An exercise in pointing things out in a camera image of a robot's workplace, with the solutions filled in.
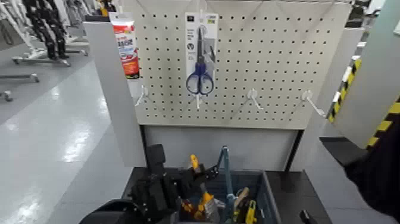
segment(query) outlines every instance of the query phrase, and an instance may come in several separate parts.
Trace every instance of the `floor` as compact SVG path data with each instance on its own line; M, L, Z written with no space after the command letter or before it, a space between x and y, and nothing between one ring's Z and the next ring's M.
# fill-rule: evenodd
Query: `floor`
M0 223L78 223L121 197L132 168L122 165L91 57L72 56L72 67L16 66L8 58L25 50L0 52L2 73L41 79L0 82L0 91L14 94L14 102L0 100ZM333 223L396 223L366 205L322 144L306 172Z

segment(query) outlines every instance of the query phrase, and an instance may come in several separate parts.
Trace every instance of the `scissors packaging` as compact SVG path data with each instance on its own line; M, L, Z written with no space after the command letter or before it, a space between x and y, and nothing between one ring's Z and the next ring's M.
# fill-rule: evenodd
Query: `scissors packaging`
M186 88L206 95L214 89L218 14L185 13Z

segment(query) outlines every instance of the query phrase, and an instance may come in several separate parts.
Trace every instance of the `scissors handle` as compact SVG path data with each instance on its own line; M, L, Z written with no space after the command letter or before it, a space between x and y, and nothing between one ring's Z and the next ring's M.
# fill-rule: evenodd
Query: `scissors handle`
M204 63L196 63L195 71L186 79L186 88L192 94L206 95L213 91L214 82Z

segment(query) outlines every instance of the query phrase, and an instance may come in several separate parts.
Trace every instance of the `scissors blade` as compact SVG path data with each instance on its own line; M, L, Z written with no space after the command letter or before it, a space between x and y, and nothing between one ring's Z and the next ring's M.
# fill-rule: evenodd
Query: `scissors blade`
M201 27L198 28L198 38L197 38L197 62L204 63L203 56L203 35L201 34Z

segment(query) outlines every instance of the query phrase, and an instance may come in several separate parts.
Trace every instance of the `product label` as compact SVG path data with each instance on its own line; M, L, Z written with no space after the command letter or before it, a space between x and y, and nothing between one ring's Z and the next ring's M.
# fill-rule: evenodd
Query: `product label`
M215 52L218 40L218 14L185 13L185 39L186 39L186 76L195 71L197 62L198 29L201 28L204 36L203 56L207 65L207 73L214 79Z
M139 78L138 46L136 44L133 20L124 14L110 13L122 66L127 79Z

